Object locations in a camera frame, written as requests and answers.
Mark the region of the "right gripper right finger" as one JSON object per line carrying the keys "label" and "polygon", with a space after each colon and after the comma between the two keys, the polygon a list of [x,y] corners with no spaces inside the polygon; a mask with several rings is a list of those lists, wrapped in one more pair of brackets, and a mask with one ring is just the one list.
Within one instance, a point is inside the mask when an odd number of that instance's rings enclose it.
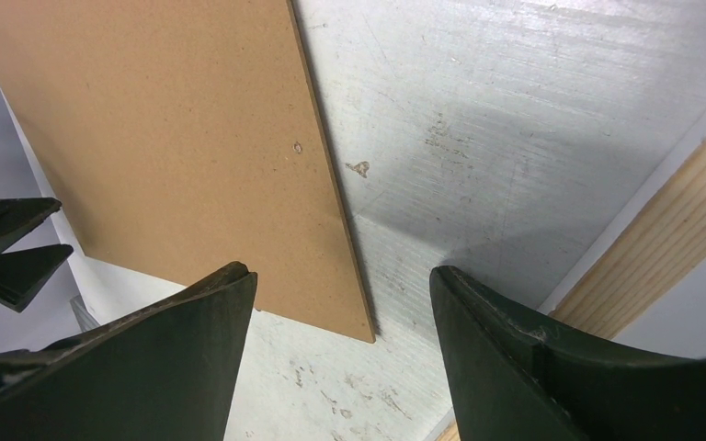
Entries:
{"label": "right gripper right finger", "polygon": [[463,440],[706,440],[706,358],[587,334],[454,266],[429,278]]}

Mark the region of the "white wooden picture frame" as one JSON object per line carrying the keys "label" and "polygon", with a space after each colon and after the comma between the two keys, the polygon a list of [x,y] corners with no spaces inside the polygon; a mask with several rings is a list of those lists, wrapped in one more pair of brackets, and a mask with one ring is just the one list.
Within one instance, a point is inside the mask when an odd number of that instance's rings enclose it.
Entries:
{"label": "white wooden picture frame", "polygon": [[[705,257],[706,139],[649,199],[558,307],[543,315],[614,342],[617,332]],[[441,438],[463,440],[455,414]]]}

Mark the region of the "printed colour photo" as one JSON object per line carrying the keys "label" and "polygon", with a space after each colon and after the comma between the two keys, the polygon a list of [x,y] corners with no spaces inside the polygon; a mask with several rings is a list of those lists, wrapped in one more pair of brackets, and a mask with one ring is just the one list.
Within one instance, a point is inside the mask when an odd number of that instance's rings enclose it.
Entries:
{"label": "printed colour photo", "polygon": [[706,357],[706,258],[614,341],[670,356]]}

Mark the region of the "brown cardboard backing board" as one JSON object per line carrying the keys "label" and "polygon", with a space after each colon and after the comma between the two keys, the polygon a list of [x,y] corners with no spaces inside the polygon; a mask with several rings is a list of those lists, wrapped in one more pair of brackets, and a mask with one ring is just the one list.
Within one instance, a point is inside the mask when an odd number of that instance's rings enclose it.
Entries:
{"label": "brown cardboard backing board", "polygon": [[0,88],[86,255],[371,343],[289,1],[0,1]]}

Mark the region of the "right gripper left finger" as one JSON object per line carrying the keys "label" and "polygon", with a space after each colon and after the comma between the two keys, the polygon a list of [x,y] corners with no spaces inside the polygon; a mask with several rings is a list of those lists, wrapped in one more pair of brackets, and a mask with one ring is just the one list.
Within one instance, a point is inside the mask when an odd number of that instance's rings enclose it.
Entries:
{"label": "right gripper left finger", "polygon": [[232,262],[47,347],[0,353],[0,440],[221,440],[257,275]]}

